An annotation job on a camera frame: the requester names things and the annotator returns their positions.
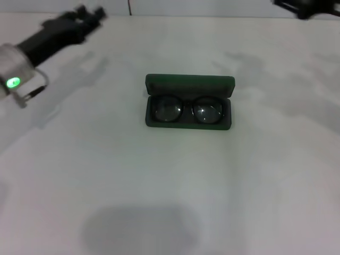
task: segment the eyeglasses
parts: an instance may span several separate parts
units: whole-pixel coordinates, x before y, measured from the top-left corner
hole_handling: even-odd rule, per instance
[[[217,124],[224,117],[224,108],[221,99],[211,96],[181,100],[173,95],[164,95],[151,101],[152,117],[158,122],[178,122],[184,114],[191,114],[198,123]]]

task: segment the white surface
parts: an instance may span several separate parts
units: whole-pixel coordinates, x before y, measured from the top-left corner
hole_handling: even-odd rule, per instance
[[[2,43],[47,17],[1,14]],[[339,29],[109,19],[0,102],[0,254],[338,255]],[[233,127],[146,127],[148,73],[235,76]]]
[[[0,12],[52,12],[69,11],[80,3],[88,8],[101,5],[110,14],[128,15],[127,0],[2,0]]]
[[[131,0],[134,15],[292,17],[270,0]]]

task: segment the black eyeglass frame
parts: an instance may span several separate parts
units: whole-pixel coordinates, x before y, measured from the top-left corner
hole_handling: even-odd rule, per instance
[[[175,98],[176,100],[178,100],[180,103],[181,103],[181,113],[178,115],[177,118],[171,120],[171,121],[164,121],[164,120],[160,120],[159,118],[156,117],[155,115],[155,111],[153,110],[153,105],[154,105],[154,102],[155,101],[158,101],[158,100],[162,100],[162,98],[166,98],[166,97],[171,97],[171,98]],[[202,100],[202,99],[212,99],[214,100],[215,102],[219,103],[221,105],[221,113],[220,113],[220,118],[215,121],[215,122],[211,122],[211,123],[207,123],[207,122],[203,122],[201,120],[199,120],[199,118],[196,116],[196,113],[195,113],[195,110],[194,110],[194,107],[197,105],[197,102],[199,100]],[[221,122],[221,120],[223,120],[224,116],[225,116],[225,102],[223,100],[221,100],[220,98],[218,97],[214,97],[214,96],[199,96],[193,100],[183,100],[181,99],[180,97],[176,96],[176,95],[173,95],[173,94],[164,94],[164,95],[158,95],[158,96],[154,96],[152,97],[151,99],[151,117],[154,121],[156,122],[161,122],[161,123],[176,123],[178,122],[181,117],[183,116],[183,113],[185,111],[185,108],[190,106],[191,108],[191,113],[195,119],[195,121],[199,124],[204,124],[204,125],[215,125],[215,124],[218,124]]]

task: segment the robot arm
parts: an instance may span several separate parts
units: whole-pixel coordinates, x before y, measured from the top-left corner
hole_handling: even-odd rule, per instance
[[[47,20],[42,29],[22,43],[0,46],[0,97],[13,95],[20,107],[41,93],[45,87],[21,97],[17,93],[23,84],[35,75],[35,68],[68,45],[82,44],[86,36],[101,26],[106,17],[103,8],[89,13],[85,6]]]
[[[340,0],[273,0],[273,3],[294,13],[301,20],[308,20],[321,13],[340,16],[337,10]]]

